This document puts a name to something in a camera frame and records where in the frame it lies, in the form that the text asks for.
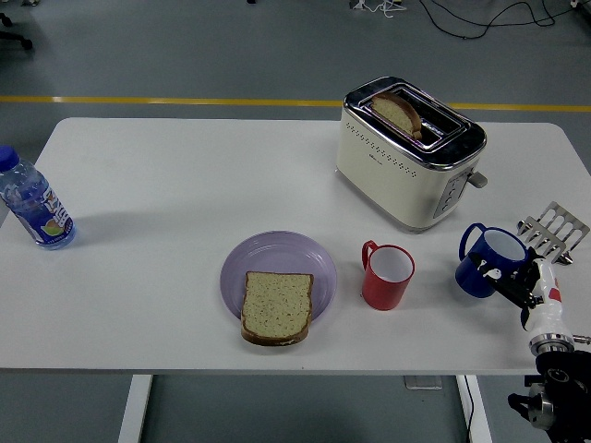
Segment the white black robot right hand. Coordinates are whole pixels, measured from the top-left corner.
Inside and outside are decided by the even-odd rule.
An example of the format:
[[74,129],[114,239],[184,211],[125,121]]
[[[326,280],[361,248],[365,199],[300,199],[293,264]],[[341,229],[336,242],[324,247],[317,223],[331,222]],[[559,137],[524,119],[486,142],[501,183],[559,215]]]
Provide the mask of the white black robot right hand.
[[530,334],[532,348],[553,341],[569,347],[573,337],[562,319],[561,291],[551,263],[533,247],[527,253],[525,263],[513,272],[501,271],[477,252],[468,258],[497,293],[522,310],[522,327]]

